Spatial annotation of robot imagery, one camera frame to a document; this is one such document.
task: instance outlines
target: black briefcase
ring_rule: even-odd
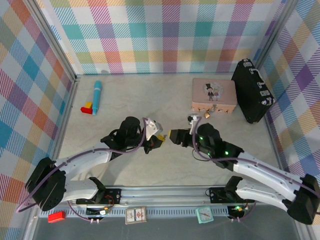
[[[260,72],[246,58],[238,62],[232,80],[246,121],[250,124],[259,122],[275,102]]]

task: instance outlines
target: blue marker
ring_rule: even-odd
[[[102,89],[102,83],[96,81],[94,83],[93,103],[92,103],[92,115],[96,115],[99,108],[100,93]]]

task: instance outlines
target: white floor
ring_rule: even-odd
[[[60,157],[83,151],[117,129],[127,116],[152,118],[162,124],[163,134],[189,128],[192,113],[192,79],[231,79],[214,74],[142,74],[82,76],[62,144]],[[93,86],[102,81],[100,108],[96,116],[81,113],[92,102]],[[203,120],[233,143],[262,161],[278,166],[264,120],[250,125],[239,106],[231,114],[215,113]],[[173,144],[168,138],[161,148],[145,154],[123,155],[98,165],[77,177],[98,177],[105,185],[223,185],[234,175],[212,162],[195,160],[191,148]]]

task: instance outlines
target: red toy block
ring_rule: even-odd
[[[80,108],[81,112],[85,113],[85,114],[92,114],[93,110],[92,108],[86,108],[86,107],[81,107]]]
[[[48,216],[48,223],[52,224],[55,222],[59,222],[63,219],[66,219],[66,213],[64,211],[58,211]]]

